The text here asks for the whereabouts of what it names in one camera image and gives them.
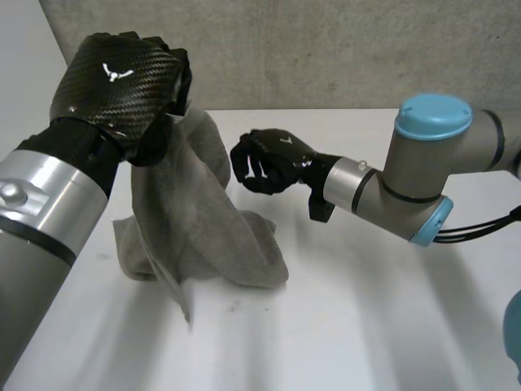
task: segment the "concrete wall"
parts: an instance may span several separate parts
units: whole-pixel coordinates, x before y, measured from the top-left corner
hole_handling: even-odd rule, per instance
[[[203,108],[521,106],[520,0],[41,0],[66,60],[94,32],[184,46]]]

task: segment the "gray towel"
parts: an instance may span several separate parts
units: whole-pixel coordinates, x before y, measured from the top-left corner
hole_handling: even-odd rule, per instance
[[[190,321],[179,285],[189,277],[223,277],[276,288],[288,273],[275,225],[238,211],[225,193],[230,162],[215,122],[191,107],[171,122],[166,157],[132,168],[134,216],[114,221],[117,255],[131,279],[157,279]]]

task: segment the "teal object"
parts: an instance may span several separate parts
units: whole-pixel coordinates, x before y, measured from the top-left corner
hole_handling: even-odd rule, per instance
[[[471,126],[471,106],[454,96],[420,94],[407,99],[395,119],[395,130],[406,138],[436,141],[465,132]]]
[[[418,244],[426,247],[432,243],[432,240],[438,235],[441,227],[450,215],[450,211],[453,210],[454,203],[449,197],[444,197],[440,202],[436,210],[422,225],[419,231],[411,238],[410,243]]]
[[[503,319],[503,340],[506,355],[518,367],[518,382],[521,384],[521,291],[510,300]]]

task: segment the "white logo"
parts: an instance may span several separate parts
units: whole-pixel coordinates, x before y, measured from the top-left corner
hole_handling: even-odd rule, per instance
[[[103,63],[103,69],[105,69],[105,73],[107,74],[107,76],[111,78],[111,83],[113,83],[116,79],[121,79],[122,77],[127,77],[134,73],[132,69],[125,73],[111,72],[108,70],[108,66],[105,63]]]

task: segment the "black cable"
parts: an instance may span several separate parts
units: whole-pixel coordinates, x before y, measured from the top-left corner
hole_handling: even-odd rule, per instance
[[[463,232],[463,231],[475,230],[477,228],[483,228],[485,226],[493,226],[494,224],[498,224],[500,222],[504,222],[505,220],[508,220],[510,218],[511,218],[510,215],[509,216],[503,216],[503,217],[497,218],[495,220],[491,220],[490,222],[482,222],[481,224],[476,224],[474,226],[464,226],[462,228],[454,228],[452,230],[441,230],[439,233],[440,234],[451,234],[453,232]]]
[[[501,228],[505,228],[512,222],[521,221],[521,205],[510,211],[507,216],[497,218],[490,222],[483,222],[474,226],[464,226],[462,228],[456,228],[452,230],[442,230],[441,235],[437,235],[434,238],[435,243],[461,243],[468,240],[478,239],[485,235],[492,234],[493,232],[499,231]]]
[[[493,232],[499,231],[501,228],[505,228],[510,225],[514,220],[509,220],[506,222],[500,222],[493,226],[489,226],[487,228],[483,228],[481,230],[477,230],[471,233],[460,234],[460,235],[447,235],[447,236],[436,236],[434,238],[435,243],[461,243],[466,242],[468,240],[478,239],[485,235],[492,234]]]

